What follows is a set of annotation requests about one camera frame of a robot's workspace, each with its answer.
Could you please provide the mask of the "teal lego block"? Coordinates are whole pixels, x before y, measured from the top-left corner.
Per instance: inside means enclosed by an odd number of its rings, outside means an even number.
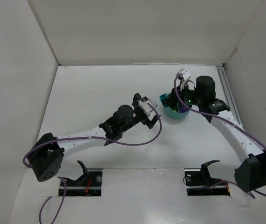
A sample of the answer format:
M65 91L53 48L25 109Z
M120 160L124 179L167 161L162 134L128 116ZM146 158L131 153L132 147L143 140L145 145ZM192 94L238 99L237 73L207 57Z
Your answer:
M170 107L171 105L171 102L170 102L170 94L169 93L165 93L165 94L162 94L159 96L159 99L161 101L161 104L164 108L168 108Z

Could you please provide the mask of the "purple lego figure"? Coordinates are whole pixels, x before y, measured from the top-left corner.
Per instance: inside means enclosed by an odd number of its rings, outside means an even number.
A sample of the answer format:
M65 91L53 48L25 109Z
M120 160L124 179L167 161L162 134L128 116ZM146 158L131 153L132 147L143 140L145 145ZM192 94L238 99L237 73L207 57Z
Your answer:
M183 107L183 108L179 108L178 109L178 112L179 113L186 113L186 112L188 112L189 110L187 109L187 108L185 108L185 107Z

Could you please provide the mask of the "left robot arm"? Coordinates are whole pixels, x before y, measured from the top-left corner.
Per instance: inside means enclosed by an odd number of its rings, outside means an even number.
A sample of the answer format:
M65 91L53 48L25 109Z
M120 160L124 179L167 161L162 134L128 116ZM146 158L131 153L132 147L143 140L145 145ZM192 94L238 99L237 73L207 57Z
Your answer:
M110 118L94 128L65 137L54 136L53 133L42 135L22 162L33 170L39 182L61 176L64 158L93 147L112 143L125 145L120 142L123 134L139 123L152 129L157 122L161 122L156 108L157 104L151 98L136 93L132 106L120 106Z

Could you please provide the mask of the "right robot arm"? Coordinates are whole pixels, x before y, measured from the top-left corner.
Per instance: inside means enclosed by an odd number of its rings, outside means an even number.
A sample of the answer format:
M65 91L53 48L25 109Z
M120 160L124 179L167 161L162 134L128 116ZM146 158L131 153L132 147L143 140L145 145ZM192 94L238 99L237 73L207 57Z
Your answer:
M216 128L233 148L240 160L240 167L235 169L236 185L245 192L259 192L266 186L266 146L257 138L247 133L235 121L229 106L216 98L215 82L210 76L199 76L194 89L189 89L190 75L184 71L176 74L173 89L161 102L164 107L178 111L201 114Z

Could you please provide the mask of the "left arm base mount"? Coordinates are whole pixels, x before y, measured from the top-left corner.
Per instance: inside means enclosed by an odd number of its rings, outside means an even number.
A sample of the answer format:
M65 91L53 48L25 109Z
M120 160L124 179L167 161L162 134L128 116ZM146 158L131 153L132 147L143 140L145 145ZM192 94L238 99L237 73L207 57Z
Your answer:
M57 176L63 178L58 188L59 196L101 196L103 169L87 168L82 161L78 165L63 165Z

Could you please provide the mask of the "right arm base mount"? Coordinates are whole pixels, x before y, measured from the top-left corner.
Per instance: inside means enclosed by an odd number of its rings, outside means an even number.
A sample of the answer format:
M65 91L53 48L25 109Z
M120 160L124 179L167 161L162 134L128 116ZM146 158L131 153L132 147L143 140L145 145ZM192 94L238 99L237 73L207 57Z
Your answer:
M228 184L210 176L208 166L216 162L219 160L205 162L200 168L184 169L183 182L188 196L230 196Z

